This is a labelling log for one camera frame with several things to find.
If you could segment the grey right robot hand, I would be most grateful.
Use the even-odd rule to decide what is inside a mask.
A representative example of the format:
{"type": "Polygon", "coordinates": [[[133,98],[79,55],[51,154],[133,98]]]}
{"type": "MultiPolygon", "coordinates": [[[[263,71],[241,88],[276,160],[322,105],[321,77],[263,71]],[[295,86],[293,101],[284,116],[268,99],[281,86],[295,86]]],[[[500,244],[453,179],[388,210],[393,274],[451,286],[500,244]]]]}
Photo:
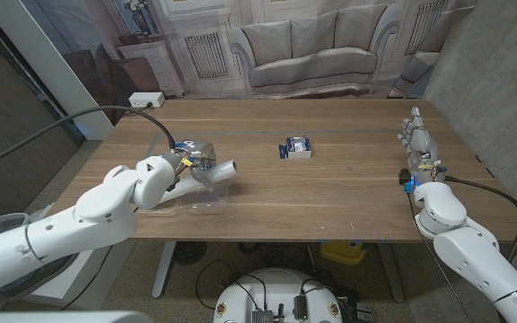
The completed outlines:
{"type": "Polygon", "coordinates": [[[411,109],[410,116],[403,120],[397,138],[407,153],[408,170],[414,178],[414,184],[418,186],[427,182],[442,182],[443,166],[437,144],[425,129],[418,107],[411,109]]]}

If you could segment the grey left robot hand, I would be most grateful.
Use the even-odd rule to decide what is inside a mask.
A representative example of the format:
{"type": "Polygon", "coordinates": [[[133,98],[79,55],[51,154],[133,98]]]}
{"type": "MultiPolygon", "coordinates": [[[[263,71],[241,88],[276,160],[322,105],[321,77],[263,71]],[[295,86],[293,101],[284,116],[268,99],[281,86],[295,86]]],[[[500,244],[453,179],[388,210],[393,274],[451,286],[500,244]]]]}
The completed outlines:
{"type": "Polygon", "coordinates": [[[216,165],[216,154],[213,144],[200,140],[183,140],[175,144],[172,150],[180,157],[179,166],[175,169],[176,178],[182,171],[189,169],[191,177],[210,187],[212,185],[206,173],[216,165]]]}

